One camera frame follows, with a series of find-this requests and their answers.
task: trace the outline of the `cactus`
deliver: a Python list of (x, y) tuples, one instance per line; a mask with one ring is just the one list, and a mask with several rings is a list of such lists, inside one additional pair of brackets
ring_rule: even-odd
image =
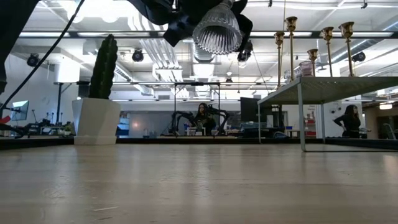
[(90, 81), (90, 98), (108, 99), (113, 84), (114, 69), (118, 59), (118, 46), (110, 34), (101, 44)]

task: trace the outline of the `woman with long dark hair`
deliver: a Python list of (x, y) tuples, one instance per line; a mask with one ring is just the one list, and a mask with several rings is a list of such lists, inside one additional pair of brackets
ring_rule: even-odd
[(334, 122), (343, 128), (344, 138), (359, 138), (361, 120), (359, 120), (358, 107), (355, 105), (348, 105), (344, 114), (336, 118)]
[(206, 103), (199, 104), (195, 122), (197, 124), (198, 131), (202, 131), (202, 129), (205, 128), (206, 135), (211, 135), (211, 130), (216, 126), (216, 121), (213, 119), (211, 114), (207, 113), (206, 109)]

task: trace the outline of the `white planter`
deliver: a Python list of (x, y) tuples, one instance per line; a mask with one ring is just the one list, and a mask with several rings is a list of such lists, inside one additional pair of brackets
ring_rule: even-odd
[(120, 109), (120, 104), (111, 100), (83, 98), (72, 101), (75, 145), (115, 144)]

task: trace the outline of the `potted cactus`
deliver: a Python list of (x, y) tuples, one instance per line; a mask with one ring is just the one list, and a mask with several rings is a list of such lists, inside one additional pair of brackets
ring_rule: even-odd
[(109, 35), (99, 48), (88, 98), (72, 102), (76, 145), (107, 145), (116, 143), (120, 105), (109, 100), (113, 84), (118, 46)]

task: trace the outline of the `brass candlestick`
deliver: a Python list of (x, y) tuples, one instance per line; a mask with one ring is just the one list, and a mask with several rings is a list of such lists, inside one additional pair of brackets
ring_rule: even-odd
[(280, 77), (282, 76), (281, 72), (280, 72), (281, 71), (281, 67), (280, 67), (280, 57), (281, 57), (281, 55), (280, 55), (280, 46), (284, 42), (284, 36), (285, 36), (285, 33), (282, 32), (282, 31), (278, 31), (278, 32), (276, 32), (274, 34), (275, 44), (278, 45), (278, 87), (277, 87), (278, 89), (280, 88)]
[(307, 53), (308, 53), (308, 58), (312, 62), (312, 73), (313, 76), (315, 77), (315, 60), (318, 58), (318, 49), (311, 49), (307, 51)]
[(333, 27), (325, 27), (322, 29), (323, 39), (326, 41), (328, 46), (328, 56), (329, 56), (329, 71), (330, 76), (333, 77), (333, 72), (331, 71), (331, 53), (330, 53), (330, 40), (333, 37)]
[(296, 29), (296, 21), (297, 17), (290, 16), (285, 19), (286, 29), (290, 32), (290, 70), (292, 72), (292, 76), (290, 77), (290, 81), (294, 80), (294, 69), (293, 69), (293, 31)]
[(354, 26), (354, 22), (345, 22), (338, 27), (341, 30), (341, 35), (346, 39), (346, 43), (347, 43), (348, 66), (349, 66), (349, 76), (350, 77), (355, 76), (353, 73), (353, 63), (351, 61), (351, 47), (349, 47), (349, 43), (351, 42), (350, 37), (353, 35), (353, 26)]

